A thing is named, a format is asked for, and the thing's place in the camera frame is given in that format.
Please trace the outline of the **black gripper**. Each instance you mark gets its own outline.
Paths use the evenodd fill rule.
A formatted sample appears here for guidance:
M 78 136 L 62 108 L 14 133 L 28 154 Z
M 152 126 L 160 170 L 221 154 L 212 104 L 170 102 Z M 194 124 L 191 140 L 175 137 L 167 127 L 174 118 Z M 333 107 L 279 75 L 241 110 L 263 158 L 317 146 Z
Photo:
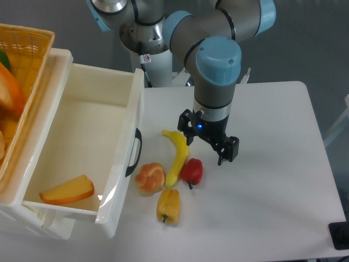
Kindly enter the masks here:
M 233 162 L 239 152 L 239 139 L 226 136 L 228 117 L 208 121 L 203 119 L 202 112 L 185 109 L 179 116 L 177 129 L 185 136 L 187 146 L 190 146 L 195 136 L 209 143 L 218 154 L 218 166 L 221 166 L 223 162 Z

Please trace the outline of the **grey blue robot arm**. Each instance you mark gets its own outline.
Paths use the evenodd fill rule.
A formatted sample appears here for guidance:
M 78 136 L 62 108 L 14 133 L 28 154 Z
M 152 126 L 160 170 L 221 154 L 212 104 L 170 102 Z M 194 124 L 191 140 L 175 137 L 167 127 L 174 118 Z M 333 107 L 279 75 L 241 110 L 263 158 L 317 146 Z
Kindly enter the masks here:
M 103 32 L 118 28 L 133 66 L 145 74 L 146 87 L 172 84 L 172 59 L 178 58 L 194 80 L 194 104 L 179 117 L 178 130 L 188 144 L 199 137 L 219 161 L 233 161 L 239 139 L 226 135 L 241 70 L 241 41 L 271 28 L 273 1 L 214 1 L 204 17 L 187 11 L 165 15 L 163 1 L 88 1 Z

